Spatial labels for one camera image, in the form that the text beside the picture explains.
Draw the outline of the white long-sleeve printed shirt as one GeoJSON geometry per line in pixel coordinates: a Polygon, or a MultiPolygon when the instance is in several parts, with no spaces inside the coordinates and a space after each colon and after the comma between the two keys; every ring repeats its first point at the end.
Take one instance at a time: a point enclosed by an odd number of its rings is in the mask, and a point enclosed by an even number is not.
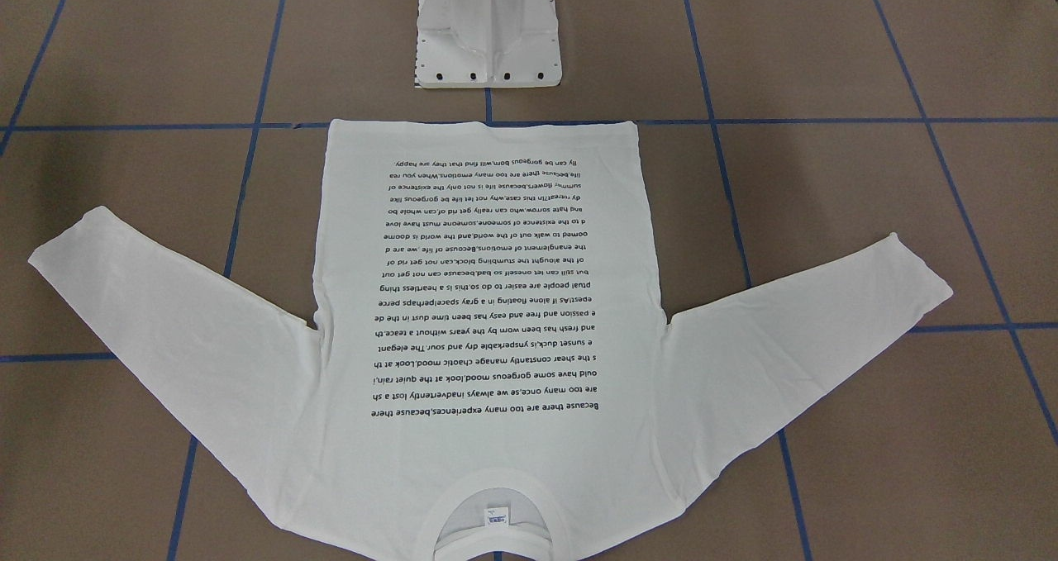
{"type": "Polygon", "coordinates": [[[284,530],[578,560],[951,297],[896,235],[665,316],[632,123],[333,121],[309,327],[96,207],[29,259],[284,530]]]}

